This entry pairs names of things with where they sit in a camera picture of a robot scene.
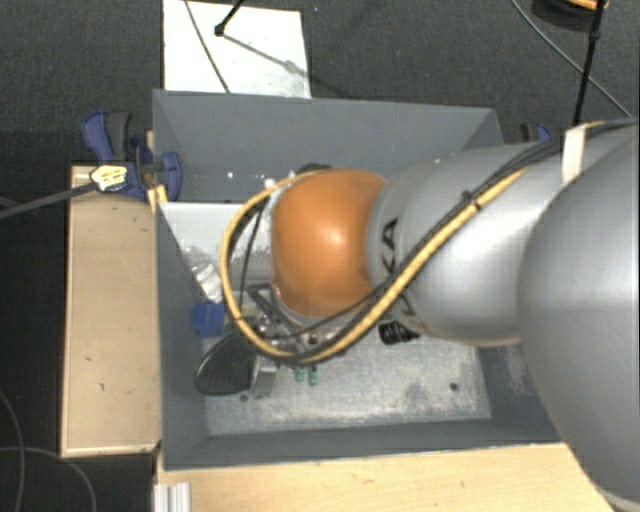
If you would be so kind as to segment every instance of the dark carpet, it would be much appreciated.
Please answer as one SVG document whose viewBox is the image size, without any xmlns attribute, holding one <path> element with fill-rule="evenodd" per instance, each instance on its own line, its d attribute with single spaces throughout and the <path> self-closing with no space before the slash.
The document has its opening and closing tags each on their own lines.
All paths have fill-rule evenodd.
<svg viewBox="0 0 640 512">
<path fill-rule="evenodd" d="M 521 0 L 582 65 L 588 20 Z M 317 97 L 384 99 L 496 109 L 505 138 L 519 124 L 552 132 L 572 119 L 579 74 L 519 17 L 509 0 L 249 0 L 301 9 Z M 640 3 L 613 0 L 592 75 L 638 115 Z M 212 28 L 219 20 L 212 20 Z M 27 201 L 64 189 L 74 160 L 91 159 L 79 124 L 97 109 L 128 110 L 151 127 L 162 85 L 160 0 L 3 0 L 0 6 L 0 196 Z M 589 87 L 585 119 L 619 117 Z M 57 450 L 65 297 L 64 205 L 0 222 L 0 389 L 28 446 Z M 0 407 L 0 446 L 16 444 Z M 100 511 L 150 507 L 150 456 L 81 461 Z M 0 453 L 0 511 L 13 510 L 18 457 Z M 82 481 L 28 456 L 24 511 L 90 510 Z"/>
</svg>

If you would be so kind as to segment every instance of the wooden board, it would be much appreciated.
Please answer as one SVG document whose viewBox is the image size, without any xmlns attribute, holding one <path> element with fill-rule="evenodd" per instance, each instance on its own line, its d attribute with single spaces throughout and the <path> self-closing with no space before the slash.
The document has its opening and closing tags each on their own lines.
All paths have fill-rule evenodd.
<svg viewBox="0 0 640 512">
<path fill-rule="evenodd" d="M 193 512 L 610 512 L 564 444 L 164 472 Z"/>
<path fill-rule="evenodd" d="M 72 169 L 72 186 L 91 168 Z M 153 228 L 148 205 L 71 201 L 60 451 L 149 452 L 160 439 Z"/>
</svg>

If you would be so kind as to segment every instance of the white paper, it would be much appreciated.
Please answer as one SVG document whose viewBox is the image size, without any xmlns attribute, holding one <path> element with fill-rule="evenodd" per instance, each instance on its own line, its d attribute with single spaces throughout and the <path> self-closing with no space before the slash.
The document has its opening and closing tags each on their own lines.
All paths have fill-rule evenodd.
<svg viewBox="0 0 640 512">
<path fill-rule="evenodd" d="M 234 94 L 310 98 L 299 12 L 241 7 L 216 37 L 230 5 L 189 2 L 220 74 Z M 164 87 L 224 92 L 183 0 L 164 0 Z"/>
</svg>

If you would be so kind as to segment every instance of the gray box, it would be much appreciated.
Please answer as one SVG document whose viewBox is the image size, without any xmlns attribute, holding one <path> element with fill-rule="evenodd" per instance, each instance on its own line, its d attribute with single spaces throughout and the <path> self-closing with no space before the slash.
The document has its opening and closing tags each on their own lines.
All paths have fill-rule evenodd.
<svg viewBox="0 0 640 512">
<path fill-rule="evenodd" d="M 385 177 L 465 148 L 502 144 L 495 113 L 344 100 L 156 91 L 157 154 L 177 151 L 180 201 L 157 214 L 163 457 L 168 470 L 557 441 L 519 347 L 477 350 L 372 333 L 320 366 L 311 388 L 280 370 L 272 397 L 205 397 L 193 385 L 207 341 L 186 247 L 216 255 L 237 205 L 309 162 Z"/>
</svg>

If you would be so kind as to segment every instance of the yellow cable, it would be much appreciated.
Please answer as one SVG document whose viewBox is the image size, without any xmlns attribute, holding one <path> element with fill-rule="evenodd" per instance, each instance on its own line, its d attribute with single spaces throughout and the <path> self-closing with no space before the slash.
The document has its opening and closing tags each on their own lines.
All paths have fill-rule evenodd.
<svg viewBox="0 0 640 512">
<path fill-rule="evenodd" d="M 310 364 L 322 361 L 328 357 L 331 357 L 338 352 L 341 352 L 355 343 L 361 336 L 363 336 L 375 323 L 384 315 L 384 313 L 391 307 L 393 302 L 402 294 L 403 290 L 411 283 L 411 281 L 418 275 L 420 270 L 426 264 L 426 262 L 433 256 L 433 254 L 440 249 L 455 233 L 457 233 L 469 220 L 471 220 L 479 211 L 479 207 L 484 207 L 498 197 L 504 190 L 506 190 L 515 180 L 517 180 L 525 171 L 526 167 L 519 171 L 510 174 L 506 178 L 502 179 L 482 195 L 478 197 L 475 204 L 467 205 L 461 212 L 459 212 L 453 219 L 451 219 L 436 235 L 418 252 L 416 257 L 411 261 L 407 268 L 398 276 L 398 278 L 387 288 L 384 294 L 378 299 L 376 304 L 372 307 L 371 311 L 358 322 L 342 339 L 333 344 L 323 352 L 310 356 L 301 361 L 302 364 Z M 242 333 L 254 343 L 264 353 L 278 357 L 290 357 L 297 355 L 295 352 L 280 350 L 269 342 L 262 339 L 257 335 L 251 326 L 242 317 L 242 313 L 238 307 L 238 304 L 233 297 L 233 290 L 231 288 L 231 282 L 229 279 L 227 261 L 229 255 L 229 245 L 231 242 L 231 236 L 236 230 L 238 224 L 242 218 L 263 199 L 271 196 L 276 190 L 285 186 L 293 184 L 294 182 L 304 179 L 313 173 L 305 173 L 300 176 L 288 178 L 286 180 L 276 183 L 273 187 L 257 194 L 251 198 L 244 206 L 238 210 L 233 217 L 222 241 L 222 248 L 220 251 L 220 277 L 222 281 L 222 291 L 227 301 L 227 306 L 231 312 L 232 318 L 236 321 L 238 328 Z"/>
<path fill-rule="evenodd" d="M 253 196 L 249 201 L 247 201 L 233 216 L 231 222 L 227 226 L 227 229 L 224 233 L 224 237 L 222 239 L 222 247 L 220 248 L 220 281 L 222 282 L 222 294 L 224 295 L 224 299 L 227 303 L 227 307 L 229 308 L 229 312 L 231 314 L 231 318 L 234 319 L 238 328 L 242 331 L 242 333 L 260 350 L 265 352 L 266 354 L 272 355 L 274 357 L 289 357 L 295 355 L 295 352 L 289 352 L 286 350 L 280 350 L 269 342 L 263 340 L 260 336 L 258 336 L 251 326 L 247 323 L 247 321 L 242 316 L 242 311 L 236 302 L 235 297 L 233 296 L 233 289 L 231 287 L 231 279 L 229 277 L 229 268 L 227 266 L 227 262 L 229 261 L 229 245 L 231 243 L 231 237 L 235 232 L 240 221 L 246 216 L 246 214 L 258 203 L 260 203 L 263 199 L 270 197 L 277 190 L 284 188 L 288 185 L 301 181 L 309 176 L 316 174 L 314 172 L 306 172 L 304 174 L 300 174 L 298 176 L 294 176 L 292 178 L 287 178 L 282 181 L 279 181 L 275 185 L 263 190 L 262 192 Z"/>
</svg>

